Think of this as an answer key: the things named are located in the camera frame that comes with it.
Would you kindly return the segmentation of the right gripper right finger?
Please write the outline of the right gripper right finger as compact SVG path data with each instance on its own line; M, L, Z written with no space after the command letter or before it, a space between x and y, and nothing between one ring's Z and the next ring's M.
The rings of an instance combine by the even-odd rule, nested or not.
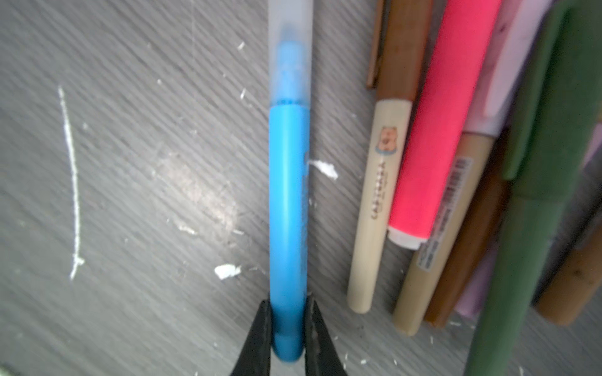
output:
M312 295L304 310L305 372L307 376L347 376L338 352Z

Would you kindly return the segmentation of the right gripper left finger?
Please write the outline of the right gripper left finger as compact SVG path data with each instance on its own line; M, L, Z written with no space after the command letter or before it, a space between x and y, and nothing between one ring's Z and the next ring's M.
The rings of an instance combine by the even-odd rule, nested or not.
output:
M263 300L256 312L246 341L231 376L268 376L271 373L273 318L271 304Z

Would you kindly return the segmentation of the blue highlighter pen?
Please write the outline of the blue highlighter pen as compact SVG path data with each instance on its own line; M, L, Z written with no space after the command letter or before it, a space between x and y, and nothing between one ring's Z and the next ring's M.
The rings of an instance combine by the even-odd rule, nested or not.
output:
M269 238L275 355L304 351L314 4L270 1Z

